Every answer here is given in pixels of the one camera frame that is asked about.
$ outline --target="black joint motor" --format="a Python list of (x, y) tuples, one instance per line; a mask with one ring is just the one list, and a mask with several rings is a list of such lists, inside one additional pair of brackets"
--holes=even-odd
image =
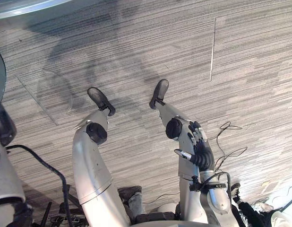
[(172, 118), (166, 125), (166, 135), (170, 139), (177, 139), (182, 131), (182, 122), (179, 119)]
[(107, 140), (107, 132), (102, 125), (98, 123), (90, 123), (86, 127), (86, 133), (98, 145)]

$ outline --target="black cord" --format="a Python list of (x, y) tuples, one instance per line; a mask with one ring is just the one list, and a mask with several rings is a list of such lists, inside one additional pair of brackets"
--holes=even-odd
[(227, 158), (229, 158), (229, 157), (238, 157), (238, 156), (240, 156), (241, 154), (243, 154), (243, 153), (248, 149), (248, 147), (240, 148), (240, 149), (237, 149), (237, 150), (231, 152), (230, 154), (226, 155), (226, 153), (225, 153), (224, 150), (221, 148), (221, 146), (220, 146), (220, 144), (219, 144), (219, 142), (218, 142), (218, 138), (219, 138), (219, 136), (220, 136), (225, 130), (240, 130), (240, 129), (242, 129), (242, 127), (235, 126), (235, 125), (231, 125), (231, 122), (226, 122), (226, 123), (224, 123), (223, 125), (220, 126), (220, 132), (217, 134), (217, 136), (208, 139), (208, 140), (214, 140), (214, 139), (216, 139), (217, 146), (218, 146), (218, 148), (219, 148), (219, 149), (222, 151), (222, 153), (223, 153), (223, 156), (219, 157), (219, 158), (216, 160), (216, 162), (215, 162), (215, 165), (214, 165), (214, 167), (215, 167), (215, 172), (218, 171), (218, 170), (221, 168), (222, 164), (224, 163), (224, 161), (225, 161)]
[(64, 175), (62, 173), (60, 173), (58, 170), (56, 170), (54, 167), (52, 167), (51, 165), (44, 162), (43, 159), (40, 158), (33, 150), (31, 150), (30, 148), (28, 148), (24, 145), (17, 144), (17, 145), (12, 145), (12, 146), (6, 147), (7, 150), (14, 149), (14, 148), (22, 148), (22, 149), (28, 151), (43, 166), (45, 166), (46, 168), (48, 168), (49, 170), (51, 170), (53, 173), (55, 173), (56, 175), (58, 175), (60, 177), (60, 179), (62, 180), (62, 191), (63, 191), (63, 198), (64, 198), (64, 206), (65, 206), (65, 210), (66, 210), (66, 217), (67, 217), (67, 220), (69, 223), (69, 227), (73, 227), (72, 221), (71, 221), (71, 215), (70, 215), (70, 211), (69, 211), (68, 189), (67, 189), (66, 179), (65, 179)]
[(162, 196), (165, 196), (165, 195), (178, 195), (178, 193), (175, 193), (175, 194), (163, 194), (163, 195), (160, 195), (159, 197), (157, 197), (155, 200), (151, 201), (151, 202), (143, 202), (143, 204), (150, 204), (150, 203), (153, 203), (155, 201), (157, 201), (159, 198), (161, 198)]

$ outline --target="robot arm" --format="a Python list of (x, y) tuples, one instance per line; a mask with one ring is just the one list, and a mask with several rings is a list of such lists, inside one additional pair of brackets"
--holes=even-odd
[(32, 223), (33, 210), (25, 203), (21, 182), (5, 149), (15, 135), (15, 125), (0, 102), (0, 227)]

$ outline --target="floor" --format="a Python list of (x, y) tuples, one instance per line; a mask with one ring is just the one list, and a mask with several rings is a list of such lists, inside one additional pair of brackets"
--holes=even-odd
[[(231, 121), (242, 130), (219, 137), (222, 165), (253, 202), (292, 186), (292, 1), (103, 0), (27, 29), (0, 31), (7, 68), (3, 104), (24, 144), (74, 185), (74, 126), (95, 109), (86, 90), (100, 88), (116, 107), (101, 154), (115, 184), (141, 185), (143, 200), (177, 193), (177, 143), (149, 108), (166, 78), (165, 101), (197, 120), (207, 136)], [(215, 158), (222, 153), (210, 141)], [(9, 155), (37, 222), (61, 183), (22, 150)], [(179, 195), (146, 204), (151, 211)]]

